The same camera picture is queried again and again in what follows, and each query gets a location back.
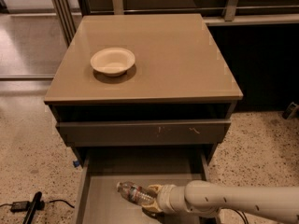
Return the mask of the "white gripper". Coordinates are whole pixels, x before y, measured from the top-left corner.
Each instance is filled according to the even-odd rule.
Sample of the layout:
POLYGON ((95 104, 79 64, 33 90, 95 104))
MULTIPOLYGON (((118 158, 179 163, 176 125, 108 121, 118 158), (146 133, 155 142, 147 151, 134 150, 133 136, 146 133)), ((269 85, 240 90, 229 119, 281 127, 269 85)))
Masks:
POLYGON ((143 204, 145 210, 155 214, 178 214, 187 210, 183 186, 155 184, 149 185, 148 189, 157 197, 157 203, 143 204))

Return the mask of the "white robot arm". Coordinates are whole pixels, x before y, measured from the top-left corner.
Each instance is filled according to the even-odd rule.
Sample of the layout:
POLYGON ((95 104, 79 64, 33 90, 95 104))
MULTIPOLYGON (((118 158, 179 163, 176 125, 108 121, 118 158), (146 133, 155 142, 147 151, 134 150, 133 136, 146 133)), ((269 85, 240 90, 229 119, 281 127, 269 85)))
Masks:
POLYGON ((298 224, 298 187, 224 187, 203 180, 186 186, 151 185, 157 197, 142 207, 152 213, 215 217, 234 209, 282 224, 298 224))

